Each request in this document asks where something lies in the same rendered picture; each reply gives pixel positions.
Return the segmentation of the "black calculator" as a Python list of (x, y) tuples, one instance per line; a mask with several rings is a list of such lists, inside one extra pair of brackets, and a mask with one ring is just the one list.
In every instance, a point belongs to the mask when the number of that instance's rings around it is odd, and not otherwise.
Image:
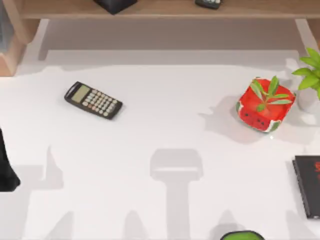
[(65, 93), (64, 99), (87, 113), (107, 120), (112, 120), (123, 106), (120, 100), (79, 81)]

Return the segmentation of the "red watermelon plant pot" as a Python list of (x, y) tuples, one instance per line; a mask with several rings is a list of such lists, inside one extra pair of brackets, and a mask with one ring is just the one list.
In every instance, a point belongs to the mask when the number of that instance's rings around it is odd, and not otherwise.
[(271, 80), (256, 77), (235, 108), (245, 124), (260, 132), (270, 133), (280, 126), (295, 100), (296, 95), (280, 85), (276, 76)]

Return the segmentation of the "wooden shelf unit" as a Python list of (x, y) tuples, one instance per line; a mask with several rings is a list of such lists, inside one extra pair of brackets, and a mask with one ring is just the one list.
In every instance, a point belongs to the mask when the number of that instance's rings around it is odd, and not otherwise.
[(298, 21), (320, 48), (320, 0), (223, 0), (205, 9), (193, 0), (138, 0), (116, 15), (93, 0), (0, 0), (23, 45), (48, 25), (39, 61), (58, 53), (58, 65), (201, 63), (184, 52), (291, 50)]

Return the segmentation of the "black angular object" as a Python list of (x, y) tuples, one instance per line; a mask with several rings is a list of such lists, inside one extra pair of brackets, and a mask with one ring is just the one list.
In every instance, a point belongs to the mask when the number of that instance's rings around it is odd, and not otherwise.
[(93, 0), (96, 4), (115, 15), (136, 4), (138, 0)]

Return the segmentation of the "small black device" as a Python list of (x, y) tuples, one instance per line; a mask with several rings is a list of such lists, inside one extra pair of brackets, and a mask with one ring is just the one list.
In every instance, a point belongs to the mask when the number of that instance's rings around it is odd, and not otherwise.
[(194, 0), (194, 3), (202, 8), (217, 10), (223, 0)]

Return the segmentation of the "green round object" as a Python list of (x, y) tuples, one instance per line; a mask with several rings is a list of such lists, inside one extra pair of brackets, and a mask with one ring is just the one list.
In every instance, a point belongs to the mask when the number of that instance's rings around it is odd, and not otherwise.
[(243, 230), (232, 231), (224, 234), (220, 240), (265, 240), (262, 235), (255, 231)]

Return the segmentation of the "white pot green plant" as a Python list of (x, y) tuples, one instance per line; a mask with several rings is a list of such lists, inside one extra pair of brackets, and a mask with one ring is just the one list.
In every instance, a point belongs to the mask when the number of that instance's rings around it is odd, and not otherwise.
[(307, 47), (306, 52), (306, 56), (299, 58), (304, 67), (291, 74), (301, 77), (297, 88), (299, 108), (315, 115), (320, 114), (320, 53), (311, 47)]

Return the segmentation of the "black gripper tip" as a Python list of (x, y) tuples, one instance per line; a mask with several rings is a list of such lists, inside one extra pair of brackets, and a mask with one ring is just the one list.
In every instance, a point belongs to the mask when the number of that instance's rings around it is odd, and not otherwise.
[(13, 192), (21, 184), (21, 180), (12, 168), (0, 128), (0, 192)]

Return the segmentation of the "black book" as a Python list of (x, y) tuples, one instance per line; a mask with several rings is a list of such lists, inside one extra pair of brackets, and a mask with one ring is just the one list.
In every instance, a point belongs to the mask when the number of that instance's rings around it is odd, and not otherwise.
[(306, 217), (320, 220), (320, 155), (296, 155), (292, 165)]

